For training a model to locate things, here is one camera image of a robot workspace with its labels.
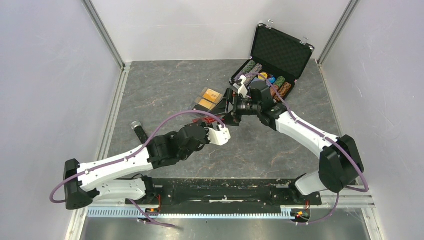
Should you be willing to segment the clear acrylic card tray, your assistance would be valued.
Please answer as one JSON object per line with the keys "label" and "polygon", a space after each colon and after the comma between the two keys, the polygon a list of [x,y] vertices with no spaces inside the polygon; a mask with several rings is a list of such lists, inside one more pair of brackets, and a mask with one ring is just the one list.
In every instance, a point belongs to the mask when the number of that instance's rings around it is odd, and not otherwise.
{"label": "clear acrylic card tray", "polygon": [[210,112],[218,105],[222,98],[222,93],[212,88],[205,87],[194,100],[191,109]]}

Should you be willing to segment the gold VIP card stack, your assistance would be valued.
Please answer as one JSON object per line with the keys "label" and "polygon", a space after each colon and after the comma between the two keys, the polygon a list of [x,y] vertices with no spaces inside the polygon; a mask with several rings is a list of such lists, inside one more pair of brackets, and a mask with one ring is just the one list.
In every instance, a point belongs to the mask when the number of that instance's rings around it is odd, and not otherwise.
{"label": "gold VIP card stack", "polygon": [[202,97],[214,104],[217,104],[221,100],[222,94],[211,88],[207,88],[202,94]]}

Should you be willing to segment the red leather card holder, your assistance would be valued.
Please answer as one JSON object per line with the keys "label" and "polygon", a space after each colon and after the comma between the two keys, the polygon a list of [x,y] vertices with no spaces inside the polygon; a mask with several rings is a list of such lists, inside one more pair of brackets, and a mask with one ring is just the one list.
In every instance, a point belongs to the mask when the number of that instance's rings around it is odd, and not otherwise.
{"label": "red leather card holder", "polygon": [[211,116],[196,116],[193,120],[192,123],[206,123],[206,124],[212,124],[215,122],[218,122],[217,119],[218,117],[211,117]]}

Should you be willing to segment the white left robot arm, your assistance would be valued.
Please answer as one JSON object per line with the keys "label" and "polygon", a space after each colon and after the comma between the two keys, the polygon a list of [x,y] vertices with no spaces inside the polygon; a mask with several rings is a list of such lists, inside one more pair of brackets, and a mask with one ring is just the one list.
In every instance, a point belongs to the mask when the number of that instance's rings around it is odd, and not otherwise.
{"label": "white left robot arm", "polygon": [[227,127],[200,121],[187,124],[179,131],[155,136],[148,143],[100,161],[67,160],[63,176],[65,207],[77,210],[112,199],[142,200],[151,204],[157,198],[157,190],[150,177],[143,176],[140,180],[123,177],[176,165],[205,145],[223,146],[230,138]]}

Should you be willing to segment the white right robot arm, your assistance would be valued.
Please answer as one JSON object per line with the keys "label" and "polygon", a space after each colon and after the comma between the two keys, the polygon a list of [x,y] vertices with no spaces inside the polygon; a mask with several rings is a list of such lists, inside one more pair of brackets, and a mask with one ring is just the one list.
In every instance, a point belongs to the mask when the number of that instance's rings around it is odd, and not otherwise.
{"label": "white right robot arm", "polygon": [[243,116],[257,116],[260,122],[284,134],[312,152],[319,160],[318,170],[298,177],[289,189],[289,199],[302,204],[315,192],[339,193],[360,178],[361,192],[369,190],[364,166],[355,140],[349,135],[327,133],[297,116],[282,99],[274,99],[269,86],[256,81],[250,89],[239,85],[211,103],[208,110],[227,126],[239,126]]}

